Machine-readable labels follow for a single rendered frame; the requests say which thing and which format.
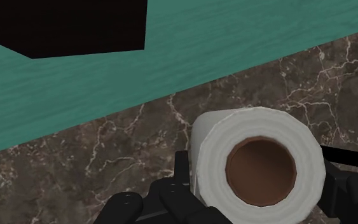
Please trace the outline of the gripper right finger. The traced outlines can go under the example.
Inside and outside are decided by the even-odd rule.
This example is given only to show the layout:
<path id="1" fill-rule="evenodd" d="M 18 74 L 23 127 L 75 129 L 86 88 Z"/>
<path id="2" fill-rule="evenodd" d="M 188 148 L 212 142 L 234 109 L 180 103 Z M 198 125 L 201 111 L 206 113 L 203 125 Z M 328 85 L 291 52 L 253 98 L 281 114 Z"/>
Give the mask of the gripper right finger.
<path id="1" fill-rule="evenodd" d="M 358 224 L 358 151 L 323 146 L 326 178 L 318 207 L 340 224 Z"/>

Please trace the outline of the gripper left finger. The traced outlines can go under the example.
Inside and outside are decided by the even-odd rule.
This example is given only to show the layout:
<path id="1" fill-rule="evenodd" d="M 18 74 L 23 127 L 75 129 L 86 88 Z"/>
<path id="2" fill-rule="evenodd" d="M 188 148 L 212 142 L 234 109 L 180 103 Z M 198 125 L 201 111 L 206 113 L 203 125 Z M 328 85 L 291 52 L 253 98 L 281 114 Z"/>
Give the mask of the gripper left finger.
<path id="1" fill-rule="evenodd" d="M 146 197 L 134 192 L 109 198 L 93 224 L 232 224 L 190 191 L 187 151 L 177 151 L 174 176 L 152 182 Z"/>

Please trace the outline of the white toilet paper roll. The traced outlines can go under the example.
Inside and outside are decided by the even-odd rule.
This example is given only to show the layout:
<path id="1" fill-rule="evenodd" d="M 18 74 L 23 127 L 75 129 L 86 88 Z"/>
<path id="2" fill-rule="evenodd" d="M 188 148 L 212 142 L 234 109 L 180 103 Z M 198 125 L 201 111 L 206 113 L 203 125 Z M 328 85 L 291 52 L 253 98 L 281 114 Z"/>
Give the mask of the white toilet paper roll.
<path id="1" fill-rule="evenodd" d="M 296 164 L 294 188 L 273 206 L 246 204 L 226 180 L 230 151 L 255 136 L 283 144 Z M 191 131 L 191 162 L 194 195 L 219 209 L 233 224 L 299 224 L 320 200 L 326 177 L 322 150 L 310 129 L 285 111 L 264 107 L 200 115 Z"/>

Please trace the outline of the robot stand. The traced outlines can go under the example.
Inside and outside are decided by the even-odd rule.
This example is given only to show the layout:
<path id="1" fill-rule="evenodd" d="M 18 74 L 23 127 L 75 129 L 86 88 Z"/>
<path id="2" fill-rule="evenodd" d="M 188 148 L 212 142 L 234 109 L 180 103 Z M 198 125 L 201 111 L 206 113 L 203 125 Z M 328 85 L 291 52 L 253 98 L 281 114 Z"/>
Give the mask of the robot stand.
<path id="1" fill-rule="evenodd" d="M 0 45 L 31 59 L 142 50 L 148 0 L 0 0 Z"/>

